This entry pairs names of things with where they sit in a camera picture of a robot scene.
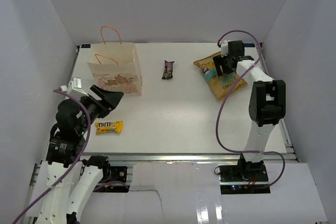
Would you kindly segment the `tan popcorn chips bag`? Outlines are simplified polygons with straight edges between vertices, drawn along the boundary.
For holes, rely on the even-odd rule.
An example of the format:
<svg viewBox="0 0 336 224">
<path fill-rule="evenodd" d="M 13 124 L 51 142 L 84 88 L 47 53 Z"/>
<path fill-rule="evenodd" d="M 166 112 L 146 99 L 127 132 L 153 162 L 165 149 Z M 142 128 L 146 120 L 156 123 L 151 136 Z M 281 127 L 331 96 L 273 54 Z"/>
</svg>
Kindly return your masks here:
<svg viewBox="0 0 336 224">
<path fill-rule="evenodd" d="M 208 57 L 193 62 L 193 65 L 200 68 L 205 81 L 218 101 L 221 101 L 226 97 L 232 85 L 239 78 L 239 75 L 234 72 L 230 74 L 222 74 L 220 77 L 217 75 L 213 57 L 220 55 L 220 52 L 216 52 Z"/>
</svg>

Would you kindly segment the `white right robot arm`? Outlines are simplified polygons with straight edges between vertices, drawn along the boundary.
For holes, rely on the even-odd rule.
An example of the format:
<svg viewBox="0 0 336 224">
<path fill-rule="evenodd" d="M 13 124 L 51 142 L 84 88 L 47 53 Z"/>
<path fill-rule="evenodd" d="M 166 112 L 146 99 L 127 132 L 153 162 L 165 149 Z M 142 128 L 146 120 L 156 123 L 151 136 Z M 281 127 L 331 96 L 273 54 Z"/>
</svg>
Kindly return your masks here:
<svg viewBox="0 0 336 224">
<path fill-rule="evenodd" d="M 264 151 L 274 127 L 286 114 L 286 84 L 275 80 L 245 55 L 241 40 L 219 42 L 221 53 L 213 57 L 218 76 L 236 73 L 251 85 L 248 113 L 252 121 L 247 144 L 240 151 L 237 175 L 247 182 L 264 166 Z"/>
</svg>

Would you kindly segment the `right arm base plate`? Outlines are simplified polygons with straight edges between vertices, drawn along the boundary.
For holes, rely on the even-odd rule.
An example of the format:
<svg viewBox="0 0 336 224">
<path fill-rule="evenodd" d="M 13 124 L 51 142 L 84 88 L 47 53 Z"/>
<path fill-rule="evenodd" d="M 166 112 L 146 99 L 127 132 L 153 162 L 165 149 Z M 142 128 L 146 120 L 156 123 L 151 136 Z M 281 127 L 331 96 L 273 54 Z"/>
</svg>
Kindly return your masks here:
<svg viewBox="0 0 336 224">
<path fill-rule="evenodd" d="M 269 178 L 265 169 L 261 172 L 243 174 L 237 165 L 220 165 L 215 167 L 214 173 L 219 176 L 220 183 L 225 186 L 257 186 L 269 184 Z"/>
</svg>

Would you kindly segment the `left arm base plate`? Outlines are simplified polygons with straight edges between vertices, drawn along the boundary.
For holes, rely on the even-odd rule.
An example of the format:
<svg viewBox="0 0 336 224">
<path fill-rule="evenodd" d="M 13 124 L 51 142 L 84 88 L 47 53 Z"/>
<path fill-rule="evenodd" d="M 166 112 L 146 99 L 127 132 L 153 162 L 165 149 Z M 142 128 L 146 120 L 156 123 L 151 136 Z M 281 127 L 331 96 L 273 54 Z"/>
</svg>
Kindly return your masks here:
<svg viewBox="0 0 336 224">
<path fill-rule="evenodd" d="M 109 174 L 102 180 L 105 188 L 126 186 L 128 168 L 126 166 L 111 166 Z"/>
</svg>

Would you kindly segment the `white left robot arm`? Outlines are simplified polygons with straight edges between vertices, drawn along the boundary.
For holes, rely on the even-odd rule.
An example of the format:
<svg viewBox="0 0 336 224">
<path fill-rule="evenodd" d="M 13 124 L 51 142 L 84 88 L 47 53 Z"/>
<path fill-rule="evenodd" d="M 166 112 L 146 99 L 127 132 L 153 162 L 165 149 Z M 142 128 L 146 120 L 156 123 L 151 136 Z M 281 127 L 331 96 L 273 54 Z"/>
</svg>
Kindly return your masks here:
<svg viewBox="0 0 336 224">
<path fill-rule="evenodd" d="M 93 94 L 62 86 L 57 93 L 66 96 L 57 108 L 56 124 L 50 132 L 46 191 L 37 223 L 80 223 L 83 209 L 100 182 L 110 178 L 108 157 L 93 155 L 80 160 L 96 119 L 110 114 L 123 98 L 123 92 L 91 86 Z"/>
</svg>

